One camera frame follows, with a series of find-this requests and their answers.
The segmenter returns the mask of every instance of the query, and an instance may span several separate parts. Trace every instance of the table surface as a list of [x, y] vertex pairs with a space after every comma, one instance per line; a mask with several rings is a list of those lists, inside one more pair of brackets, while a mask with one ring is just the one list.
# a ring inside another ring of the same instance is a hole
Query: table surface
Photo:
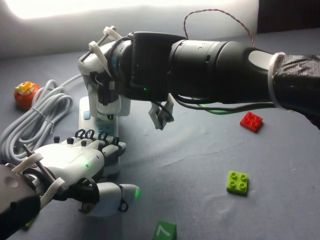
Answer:
[[[249, 43], [247, 37], [233, 38]], [[320, 28], [261, 34], [256, 46], [269, 52], [320, 54]], [[0, 61], [2, 132], [22, 113], [14, 87], [23, 81], [59, 84], [78, 74], [81, 53]], [[74, 99], [69, 115], [49, 135], [66, 139], [78, 129], [80, 79], [66, 87]], [[240, 127], [245, 113], [213, 115], [174, 107], [173, 123], [154, 129], [149, 102], [133, 101], [119, 120], [127, 144], [116, 183], [135, 184], [141, 197], [128, 212], [86, 217], [73, 199], [52, 201], [28, 232], [10, 239], [151, 240], [157, 221], [177, 224], [180, 240], [313, 240], [320, 237], [320, 132], [302, 115], [279, 109], [253, 111], [264, 125], [254, 134]], [[247, 197], [226, 191], [228, 171], [247, 173]]]

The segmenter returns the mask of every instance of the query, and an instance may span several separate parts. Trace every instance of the orange pumpkin toy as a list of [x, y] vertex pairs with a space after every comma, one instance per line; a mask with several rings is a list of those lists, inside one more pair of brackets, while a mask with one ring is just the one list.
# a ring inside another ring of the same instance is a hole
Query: orange pumpkin toy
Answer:
[[32, 99], [39, 90], [39, 86], [30, 81], [25, 81], [15, 87], [14, 99], [17, 107], [23, 110], [29, 110], [31, 108]]

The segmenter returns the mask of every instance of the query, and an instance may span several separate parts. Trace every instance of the white robotic hand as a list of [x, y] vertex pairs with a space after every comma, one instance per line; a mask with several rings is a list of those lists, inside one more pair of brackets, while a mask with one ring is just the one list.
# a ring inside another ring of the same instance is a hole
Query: white robotic hand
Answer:
[[140, 188], [132, 184], [98, 183], [99, 202], [82, 203], [80, 212], [91, 217], [106, 217], [117, 211], [126, 212], [140, 196]]

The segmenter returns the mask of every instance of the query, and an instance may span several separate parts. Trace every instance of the green lego block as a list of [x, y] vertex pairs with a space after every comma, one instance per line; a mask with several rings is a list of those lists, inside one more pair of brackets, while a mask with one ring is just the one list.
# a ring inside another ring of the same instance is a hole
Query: green lego block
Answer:
[[154, 230], [153, 240], [176, 240], [177, 225], [172, 222], [158, 221]]
[[233, 194], [247, 195], [248, 175], [242, 172], [229, 171], [226, 190]]

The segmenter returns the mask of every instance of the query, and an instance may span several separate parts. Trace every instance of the gray cable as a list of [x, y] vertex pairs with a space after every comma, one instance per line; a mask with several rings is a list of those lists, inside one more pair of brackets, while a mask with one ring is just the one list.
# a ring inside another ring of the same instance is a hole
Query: gray cable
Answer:
[[78, 74], [60, 86], [55, 80], [49, 80], [35, 93], [32, 100], [33, 109], [29, 109], [11, 123], [0, 135], [1, 159], [18, 165], [27, 156], [26, 152], [21, 151], [23, 144], [31, 151], [42, 145], [54, 123], [63, 118], [73, 106], [73, 98], [65, 94], [65, 86], [81, 76]]

